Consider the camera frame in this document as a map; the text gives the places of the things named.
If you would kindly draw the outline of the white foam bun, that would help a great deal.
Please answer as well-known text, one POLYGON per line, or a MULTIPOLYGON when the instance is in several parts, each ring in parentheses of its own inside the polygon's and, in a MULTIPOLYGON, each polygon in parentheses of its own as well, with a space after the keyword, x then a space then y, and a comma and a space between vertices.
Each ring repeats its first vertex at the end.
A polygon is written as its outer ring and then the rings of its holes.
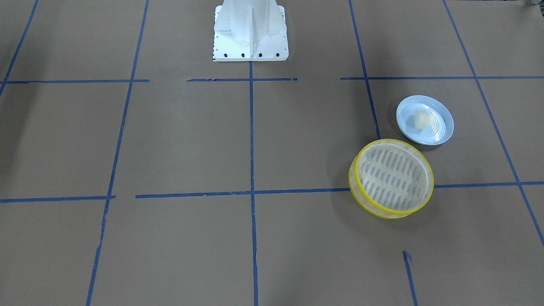
POLYGON ((425 130, 430 124, 430 115, 425 110, 417 110, 413 114, 413 125, 418 130, 425 130))

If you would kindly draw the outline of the light blue plate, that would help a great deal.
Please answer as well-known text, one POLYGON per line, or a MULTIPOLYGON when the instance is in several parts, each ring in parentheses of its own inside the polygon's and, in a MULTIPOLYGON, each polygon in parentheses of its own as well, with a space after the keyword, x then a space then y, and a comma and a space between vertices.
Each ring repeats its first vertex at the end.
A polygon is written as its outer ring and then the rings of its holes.
POLYGON ((438 100, 424 95, 413 95, 403 99, 396 109, 397 126, 413 142, 420 145, 441 145, 454 132, 454 119, 449 110, 438 100), (430 124, 425 130, 413 125, 413 114, 425 110, 430 115, 430 124))

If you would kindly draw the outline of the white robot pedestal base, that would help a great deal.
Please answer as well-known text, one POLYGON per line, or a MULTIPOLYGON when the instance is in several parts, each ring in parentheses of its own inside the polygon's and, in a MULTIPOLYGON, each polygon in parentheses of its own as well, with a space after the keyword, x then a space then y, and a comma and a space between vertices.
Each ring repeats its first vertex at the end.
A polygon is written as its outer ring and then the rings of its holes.
POLYGON ((288 58, 286 11, 275 0, 224 0, 215 7, 214 61, 272 62, 288 58))

